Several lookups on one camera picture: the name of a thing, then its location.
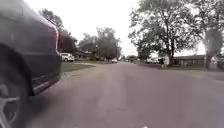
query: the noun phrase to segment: sidewalk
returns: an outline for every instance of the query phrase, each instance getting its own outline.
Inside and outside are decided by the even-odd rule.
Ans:
[[[175,72],[193,76],[198,79],[210,79],[210,80],[224,82],[224,72],[200,71],[200,70],[176,70]]]

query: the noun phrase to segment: white car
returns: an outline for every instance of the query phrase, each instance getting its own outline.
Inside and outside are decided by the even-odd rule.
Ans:
[[[146,63],[158,64],[159,60],[158,60],[158,58],[150,58],[150,59],[146,60]]]
[[[117,63],[117,59],[116,59],[116,58],[113,59],[113,60],[112,60],[112,63]]]
[[[71,53],[61,53],[62,61],[64,62],[73,62],[75,57]]]

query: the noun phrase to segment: house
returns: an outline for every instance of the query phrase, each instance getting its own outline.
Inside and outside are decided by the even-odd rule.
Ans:
[[[193,55],[193,56],[177,56],[174,57],[174,63],[183,66],[203,66],[205,61],[205,55]]]

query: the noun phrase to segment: asphalt road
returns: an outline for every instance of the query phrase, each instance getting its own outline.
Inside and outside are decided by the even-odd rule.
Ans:
[[[34,128],[224,128],[224,83],[120,62],[63,77],[31,109]]]

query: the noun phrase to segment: parked car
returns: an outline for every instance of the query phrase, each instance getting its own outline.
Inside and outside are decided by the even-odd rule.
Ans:
[[[148,58],[146,60],[147,64],[159,64],[159,59],[158,58]]]
[[[62,61],[64,62],[73,62],[75,61],[75,57],[71,53],[60,53]]]
[[[112,63],[117,63],[117,59],[116,58],[114,58],[114,59],[112,59],[112,61],[111,61]]]
[[[60,79],[58,31],[23,0],[0,4],[0,128],[24,128],[29,96]]]

